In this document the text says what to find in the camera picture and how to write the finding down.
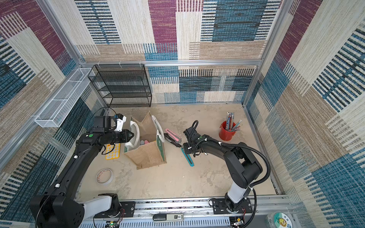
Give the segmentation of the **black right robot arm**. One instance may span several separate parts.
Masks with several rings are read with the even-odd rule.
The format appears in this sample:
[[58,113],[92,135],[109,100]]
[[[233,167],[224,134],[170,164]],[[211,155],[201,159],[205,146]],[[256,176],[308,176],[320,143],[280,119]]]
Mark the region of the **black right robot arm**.
[[225,194],[225,204],[229,213],[238,213],[242,202],[247,199],[254,186],[265,182],[271,174],[267,157],[260,151],[240,142],[225,143],[196,131],[199,121],[183,132],[187,142],[183,144],[185,154],[194,157],[212,154],[223,159],[227,165],[233,183]]

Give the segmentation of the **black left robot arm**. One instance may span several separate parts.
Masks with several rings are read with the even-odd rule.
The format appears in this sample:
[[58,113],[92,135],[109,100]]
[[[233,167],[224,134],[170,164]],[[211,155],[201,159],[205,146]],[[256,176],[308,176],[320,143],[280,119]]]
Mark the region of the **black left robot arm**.
[[37,228],[77,228],[84,219],[110,212],[119,216],[121,205],[117,194],[104,194],[90,202],[75,200],[77,189],[92,161],[104,145],[127,143],[134,133],[121,131],[90,132],[76,142],[72,158],[43,195],[34,196],[29,207]]

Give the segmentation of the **green Christmas burlap tote bag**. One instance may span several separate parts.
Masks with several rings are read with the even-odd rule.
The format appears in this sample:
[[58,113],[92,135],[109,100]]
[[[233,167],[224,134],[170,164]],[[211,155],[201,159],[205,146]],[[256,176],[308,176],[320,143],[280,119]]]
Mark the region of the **green Christmas burlap tote bag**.
[[164,151],[165,137],[157,118],[150,112],[142,121],[131,117],[129,131],[134,137],[124,145],[124,155],[138,170],[167,163]]

